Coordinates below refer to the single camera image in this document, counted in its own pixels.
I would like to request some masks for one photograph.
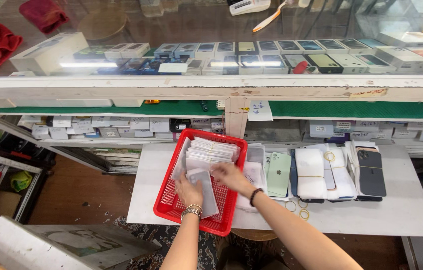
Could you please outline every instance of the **forearm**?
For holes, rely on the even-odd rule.
[[[198,216],[189,213],[183,217],[175,240],[163,260],[163,270],[196,270],[198,266]]]

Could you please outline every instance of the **bracelet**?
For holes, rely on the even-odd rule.
[[[258,188],[257,190],[255,190],[252,194],[251,194],[251,197],[250,197],[250,205],[252,206],[252,207],[255,207],[254,205],[253,205],[253,199],[255,199],[255,195],[257,194],[257,193],[259,193],[259,192],[263,192],[263,189],[261,189],[261,188]]]

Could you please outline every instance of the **hand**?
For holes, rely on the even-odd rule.
[[[182,173],[180,179],[175,181],[175,190],[185,207],[192,204],[203,207],[203,190],[200,180],[198,180],[196,186],[194,186],[185,177],[185,173]]]
[[[219,163],[211,167],[212,175],[221,183],[233,191],[250,199],[255,187],[245,178],[243,173],[234,164]]]

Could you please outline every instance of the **toothbrush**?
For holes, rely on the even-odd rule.
[[[259,31],[260,29],[263,29],[265,26],[267,26],[269,23],[271,23],[274,19],[276,19],[276,17],[278,17],[278,15],[280,15],[282,13],[281,9],[282,9],[283,6],[292,5],[293,2],[295,2],[295,1],[294,0],[283,1],[283,3],[281,3],[281,5],[278,7],[278,9],[276,9],[275,14],[269,16],[266,20],[262,21],[255,28],[253,28],[253,33]]]

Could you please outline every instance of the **handwritten label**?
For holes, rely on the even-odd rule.
[[[268,101],[251,101],[248,121],[273,121],[273,114]]]

